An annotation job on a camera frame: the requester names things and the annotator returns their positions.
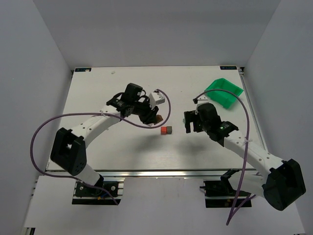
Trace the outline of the green plastic bin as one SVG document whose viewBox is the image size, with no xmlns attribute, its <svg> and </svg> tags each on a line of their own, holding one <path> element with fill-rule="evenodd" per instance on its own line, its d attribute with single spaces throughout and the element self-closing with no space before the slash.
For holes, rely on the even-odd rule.
<svg viewBox="0 0 313 235">
<path fill-rule="evenodd" d="M 211 90 L 205 94 L 206 97 L 219 103 L 225 109 L 229 109 L 236 101 L 236 95 L 239 97 L 243 93 L 243 89 L 237 85 L 231 83 L 225 78 L 219 78 L 214 80 L 205 91 Z"/>
</svg>

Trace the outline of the brown wood block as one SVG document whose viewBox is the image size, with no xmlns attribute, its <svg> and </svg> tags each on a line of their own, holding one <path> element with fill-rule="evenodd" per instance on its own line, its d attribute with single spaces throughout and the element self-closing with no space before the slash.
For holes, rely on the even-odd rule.
<svg viewBox="0 0 313 235">
<path fill-rule="evenodd" d="M 163 121 L 163 118 L 161 115 L 157 115 L 156 120 L 157 120 L 157 123 L 159 123 L 159 122 Z"/>
</svg>

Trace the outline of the olive wood block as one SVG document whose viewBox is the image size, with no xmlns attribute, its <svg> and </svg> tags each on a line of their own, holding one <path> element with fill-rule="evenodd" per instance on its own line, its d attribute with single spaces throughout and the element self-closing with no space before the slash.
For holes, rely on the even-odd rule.
<svg viewBox="0 0 313 235">
<path fill-rule="evenodd" d="M 166 133 L 167 133 L 167 134 L 172 134 L 172 132 L 173 132 L 172 126 L 167 126 L 167 127 L 166 127 Z"/>
</svg>

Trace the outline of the red wood cube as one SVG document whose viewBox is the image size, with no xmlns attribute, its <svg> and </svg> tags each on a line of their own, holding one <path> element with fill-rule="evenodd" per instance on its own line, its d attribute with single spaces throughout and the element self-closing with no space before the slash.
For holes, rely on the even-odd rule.
<svg viewBox="0 0 313 235">
<path fill-rule="evenodd" d="M 162 126 L 162 127 L 160 128 L 160 133 L 161 133 L 162 135 L 166 135 L 166 134 L 167 134 L 167 127 L 166 127 L 166 126 Z"/>
</svg>

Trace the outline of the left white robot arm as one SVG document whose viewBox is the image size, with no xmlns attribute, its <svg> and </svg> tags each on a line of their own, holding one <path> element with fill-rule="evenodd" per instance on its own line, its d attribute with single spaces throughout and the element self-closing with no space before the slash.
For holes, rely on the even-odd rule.
<svg viewBox="0 0 313 235">
<path fill-rule="evenodd" d="M 111 98 L 99 111 L 99 115 L 71 129 L 60 128 L 55 136 L 50 158 L 78 180 L 95 187 L 101 187 L 103 177 L 87 163 L 86 149 L 99 135 L 122 118 L 137 115 L 148 126 L 162 121 L 158 115 L 158 105 L 165 97 L 158 91 L 142 95 L 143 88 L 134 83 L 127 85 L 122 93 Z"/>
</svg>

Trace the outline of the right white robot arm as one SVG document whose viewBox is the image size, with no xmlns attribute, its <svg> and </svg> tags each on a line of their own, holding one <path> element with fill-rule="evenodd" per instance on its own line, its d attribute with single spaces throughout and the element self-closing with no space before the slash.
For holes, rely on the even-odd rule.
<svg viewBox="0 0 313 235">
<path fill-rule="evenodd" d="M 258 175 L 244 174 L 230 169 L 220 177 L 223 192 L 240 187 L 242 191 L 266 199 L 275 209 L 282 211 L 306 193 L 300 164 L 290 159 L 276 157 L 252 141 L 247 141 L 239 128 L 229 121 L 222 121 L 215 106 L 203 103 L 193 111 L 184 112 L 187 133 L 205 132 L 211 140 L 246 158 Z"/>
</svg>

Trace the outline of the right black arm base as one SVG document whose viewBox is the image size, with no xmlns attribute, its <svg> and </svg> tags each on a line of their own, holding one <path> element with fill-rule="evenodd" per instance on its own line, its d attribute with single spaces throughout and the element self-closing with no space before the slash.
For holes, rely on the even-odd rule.
<svg viewBox="0 0 313 235">
<path fill-rule="evenodd" d="M 204 194 L 207 209 L 230 209 L 232 207 L 237 188 L 231 188 L 225 179 L 237 172 L 240 176 L 241 170 L 239 169 L 204 171 L 203 182 L 199 189 Z"/>
</svg>

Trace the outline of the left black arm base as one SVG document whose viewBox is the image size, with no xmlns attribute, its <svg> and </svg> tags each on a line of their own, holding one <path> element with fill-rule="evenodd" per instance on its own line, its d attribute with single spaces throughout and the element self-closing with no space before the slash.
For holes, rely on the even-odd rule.
<svg viewBox="0 0 313 235">
<path fill-rule="evenodd" d="M 122 181 L 104 181 L 103 188 L 106 189 L 111 196 L 115 199 L 117 204 L 120 203 L 123 189 L 124 189 L 124 182 Z M 81 182 L 76 182 L 73 198 L 72 198 L 73 205 L 115 205 L 116 203 L 113 199 L 105 192 L 99 189 L 89 188 L 85 186 Z"/>
</svg>

